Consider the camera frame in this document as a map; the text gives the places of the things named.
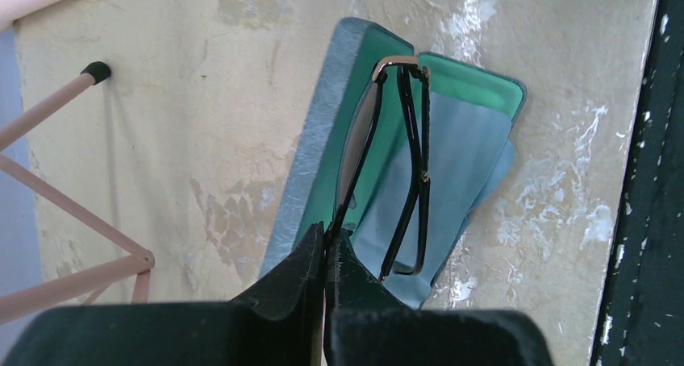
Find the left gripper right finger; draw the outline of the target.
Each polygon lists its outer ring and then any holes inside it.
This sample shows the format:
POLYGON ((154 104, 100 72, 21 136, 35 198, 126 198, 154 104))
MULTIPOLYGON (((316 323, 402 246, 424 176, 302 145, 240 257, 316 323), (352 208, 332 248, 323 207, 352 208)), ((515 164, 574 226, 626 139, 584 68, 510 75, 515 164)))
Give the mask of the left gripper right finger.
POLYGON ((347 230, 327 251, 330 365, 551 365, 544 335, 516 310, 414 310, 357 259, 347 230))

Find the blue glasses case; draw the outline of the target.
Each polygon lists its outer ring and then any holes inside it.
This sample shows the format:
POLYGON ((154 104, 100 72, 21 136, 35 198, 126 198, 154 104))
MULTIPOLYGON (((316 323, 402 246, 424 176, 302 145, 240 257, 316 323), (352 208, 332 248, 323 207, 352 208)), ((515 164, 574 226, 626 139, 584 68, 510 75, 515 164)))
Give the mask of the blue glasses case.
MULTIPOLYGON (((314 223, 329 224, 352 111, 373 65, 391 55, 413 56, 412 44, 384 27, 341 19, 332 35, 277 210, 261 273, 276 267, 314 223)), ((434 52, 421 52, 431 74, 431 93, 491 108, 515 120, 527 98, 522 81, 434 52)))

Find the black sunglasses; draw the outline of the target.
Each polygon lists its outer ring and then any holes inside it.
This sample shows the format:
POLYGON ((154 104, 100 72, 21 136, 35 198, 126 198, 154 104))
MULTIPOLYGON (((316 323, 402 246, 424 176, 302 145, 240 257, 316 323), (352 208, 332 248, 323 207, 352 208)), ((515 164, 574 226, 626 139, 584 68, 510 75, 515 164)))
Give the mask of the black sunglasses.
POLYGON ((424 266, 430 87, 430 70, 417 56, 378 60, 345 136, 328 233, 354 226, 354 241, 380 282, 417 276, 424 266))

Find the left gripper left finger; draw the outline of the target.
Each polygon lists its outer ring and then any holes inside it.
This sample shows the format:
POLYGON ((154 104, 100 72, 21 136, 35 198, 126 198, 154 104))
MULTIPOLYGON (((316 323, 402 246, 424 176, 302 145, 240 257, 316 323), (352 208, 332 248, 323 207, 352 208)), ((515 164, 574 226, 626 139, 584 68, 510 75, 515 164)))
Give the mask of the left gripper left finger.
POLYGON ((7 365, 318 365, 324 227, 224 302, 70 306, 39 314, 7 365))

